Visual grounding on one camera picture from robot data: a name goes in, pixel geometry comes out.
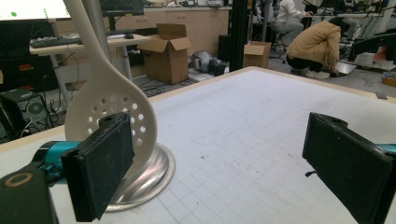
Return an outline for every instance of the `white table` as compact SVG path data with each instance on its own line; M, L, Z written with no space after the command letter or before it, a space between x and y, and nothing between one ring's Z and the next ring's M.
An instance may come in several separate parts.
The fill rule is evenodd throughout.
M134 39L114 38L114 39L107 40L107 44L110 48L121 47L123 70L124 70L126 76L130 80L132 80L132 74L131 74L131 67L129 65L128 52L127 52L126 46L143 44L148 41L149 41L149 37L142 36L142 35L134 35ZM63 53L72 53L75 51L82 51L82 50L85 50L84 45L78 45L78 44L47 47L47 48L41 48L41 49L34 49L34 48L30 47L31 54L36 54L38 56L47 56L47 55L50 56L56 78L58 79L59 88L62 92L62 95L64 96L66 106L69 105L71 99L67 95L67 89L66 89L65 84L69 83L69 82L77 81L77 80L75 77L70 77L70 74L69 74L70 71L68 71L68 70L65 70L64 72L61 71L62 68L58 64L55 55L63 54ZM78 74L78 80L87 79L89 77L89 73L90 72L81 72L80 74Z
M100 223L356 223L302 158L310 112L394 143L396 100L304 77L247 68L153 98L158 142L176 159L170 184ZM0 146L0 176L30 162L63 127ZM51 189L61 224L74 223L66 185ZM396 222L393 203L387 224Z

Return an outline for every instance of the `tan jacket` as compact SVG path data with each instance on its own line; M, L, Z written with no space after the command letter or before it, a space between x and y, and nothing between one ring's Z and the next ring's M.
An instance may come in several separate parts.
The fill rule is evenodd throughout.
M341 28L327 21L322 21L297 35L288 46L286 53L291 58L327 63L330 67L334 67L340 56L340 40Z

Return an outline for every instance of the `open cardboard box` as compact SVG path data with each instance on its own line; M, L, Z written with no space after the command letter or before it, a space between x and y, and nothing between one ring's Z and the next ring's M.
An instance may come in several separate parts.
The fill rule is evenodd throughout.
M244 47L244 67L256 66L261 68L268 67L270 58L271 43L250 41Z
M168 84L189 78L187 49L191 42L187 38L184 24L158 23L158 34L149 35L151 40L137 45L143 50L146 75Z

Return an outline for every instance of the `person in white shirt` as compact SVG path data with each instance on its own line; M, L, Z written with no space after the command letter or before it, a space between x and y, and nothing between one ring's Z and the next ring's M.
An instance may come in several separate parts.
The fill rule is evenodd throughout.
M280 38L281 44L286 47L304 29L302 23L290 21L290 17L302 19L304 16L312 16L312 14L312 11L297 10L293 0L281 0L278 15L271 21L271 29L277 33L286 33Z

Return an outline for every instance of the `white perforated spoon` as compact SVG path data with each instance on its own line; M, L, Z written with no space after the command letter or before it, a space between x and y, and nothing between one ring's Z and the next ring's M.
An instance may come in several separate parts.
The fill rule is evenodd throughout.
M107 59L81 0L64 0L64 3L88 52L92 68L90 78L67 108L64 125L66 140L82 141L99 127L99 119L129 111L135 160L126 175L135 174L145 165L156 143L157 122L151 103Z

